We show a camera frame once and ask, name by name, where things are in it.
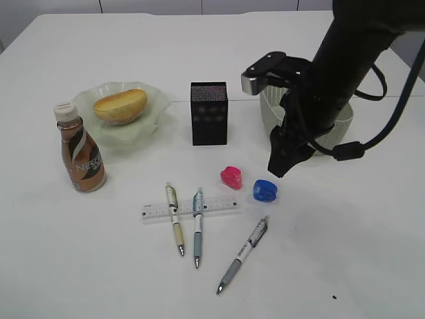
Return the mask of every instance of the white basket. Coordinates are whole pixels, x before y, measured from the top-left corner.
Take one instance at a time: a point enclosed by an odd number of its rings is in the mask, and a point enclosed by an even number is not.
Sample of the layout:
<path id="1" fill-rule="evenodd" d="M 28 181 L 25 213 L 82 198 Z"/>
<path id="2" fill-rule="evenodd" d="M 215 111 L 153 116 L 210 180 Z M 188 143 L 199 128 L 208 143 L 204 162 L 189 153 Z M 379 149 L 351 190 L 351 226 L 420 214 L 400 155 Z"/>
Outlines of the white basket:
<path id="1" fill-rule="evenodd" d="M 263 119 L 267 136 L 270 136 L 270 132 L 275 126 L 281 126 L 282 121 L 284 120 L 285 110 L 279 105 L 279 103 L 285 91 L 285 88 L 267 86 L 260 93 L 261 117 Z M 333 129 L 328 134 L 318 138 L 317 143 L 328 149 L 332 149 L 334 146 L 340 144 L 344 135 L 347 133 L 352 119 L 353 109 L 351 108 L 350 103 L 347 103 L 347 105 L 344 106 L 339 113 Z M 321 155 L 321 153 L 315 152 L 314 155 Z"/>

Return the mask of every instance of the white ruler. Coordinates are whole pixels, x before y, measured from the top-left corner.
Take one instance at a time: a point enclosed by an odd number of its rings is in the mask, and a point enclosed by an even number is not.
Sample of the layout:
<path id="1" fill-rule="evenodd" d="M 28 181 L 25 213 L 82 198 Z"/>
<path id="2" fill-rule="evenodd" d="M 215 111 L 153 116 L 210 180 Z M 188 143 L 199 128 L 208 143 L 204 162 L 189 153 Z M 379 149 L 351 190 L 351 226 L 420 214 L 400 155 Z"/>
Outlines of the white ruler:
<path id="1" fill-rule="evenodd" d="M 232 212 L 239 208 L 239 202 L 235 196 L 224 196 L 224 197 L 210 197 L 204 198 L 204 209 L 203 213 L 212 212 Z M 179 201 L 179 208 L 177 213 L 180 216 L 191 216 L 193 215 L 193 200 Z M 169 207 L 167 203 L 158 203 L 144 205 L 140 214 L 143 222 L 160 221 L 162 219 L 168 220 L 170 216 Z"/>

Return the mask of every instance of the pen grip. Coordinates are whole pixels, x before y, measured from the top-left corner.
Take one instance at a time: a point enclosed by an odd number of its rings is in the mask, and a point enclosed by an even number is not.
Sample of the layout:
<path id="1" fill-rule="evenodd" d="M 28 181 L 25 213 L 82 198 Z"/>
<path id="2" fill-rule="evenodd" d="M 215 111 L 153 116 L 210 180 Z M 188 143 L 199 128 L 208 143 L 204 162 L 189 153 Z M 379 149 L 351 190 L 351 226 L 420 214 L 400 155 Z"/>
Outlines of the pen grip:
<path id="1" fill-rule="evenodd" d="M 184 245 L 185 242 L 183 240 L 183 232 L 181 230 L 180 223 L 174 224 L 173 230 L 174 230 L 174 236 L 175 236 L 175 241 L 176 241 L 177 245 Z"/>
<path id="2" fill-rule="evenodd" d="M 202 233 L 199 232 L 193 235 L 193 256 L 202 256 Z"/>
<path id="3" fill-rule="evenodd" d="M 230 267 L 226 271 L 226 274 L 224 274 L 224 277 L 222 278 L 221 281 L 225 285 L 228 285 L 230 283 L 230 281 L 232 281 L 234 275 L 236 275 L 236 273 L 238 272 L 241 265 L 242 265 L 242 263 L 240 262 L 240 260 L 234 259 L 233 263 L 230 265 Z"/>

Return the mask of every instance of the beige pen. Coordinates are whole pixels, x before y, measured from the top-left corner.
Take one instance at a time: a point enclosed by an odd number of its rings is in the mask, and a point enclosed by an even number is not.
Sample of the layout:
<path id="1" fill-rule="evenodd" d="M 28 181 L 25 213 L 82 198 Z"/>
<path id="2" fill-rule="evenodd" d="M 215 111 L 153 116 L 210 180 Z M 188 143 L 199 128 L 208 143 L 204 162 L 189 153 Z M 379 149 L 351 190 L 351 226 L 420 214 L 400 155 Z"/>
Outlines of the beige pen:
<path id="1" fill-rule="evenodd" d="M 171 223 L 173 224 L 173 231 L 175 241 L 177 243 L 177 248 L 182 256 L 185 255 L 185 242 L 183 240 L 183 232 L 181 230 L 179 214 L 177 213 L 177 196 L 175 194 L 175 189 L 171 187 L 170 183 L 167 183 L 165 186 L 165 191 L 167 192 L 167 201 L 170 210 Z"/>

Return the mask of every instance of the bottle cap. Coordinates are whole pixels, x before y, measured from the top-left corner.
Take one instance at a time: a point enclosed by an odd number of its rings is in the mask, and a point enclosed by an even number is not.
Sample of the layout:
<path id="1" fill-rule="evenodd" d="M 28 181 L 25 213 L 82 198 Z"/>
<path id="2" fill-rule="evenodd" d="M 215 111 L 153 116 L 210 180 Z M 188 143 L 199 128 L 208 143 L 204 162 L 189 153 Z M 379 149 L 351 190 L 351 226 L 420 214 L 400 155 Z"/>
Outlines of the bottle cap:
<path id="1" fill-rule="evenodd" d="M 78 117 L 77 107 L 72 102 L 59 103 L 53 110 L 57 122 L 69 122 Z"/>

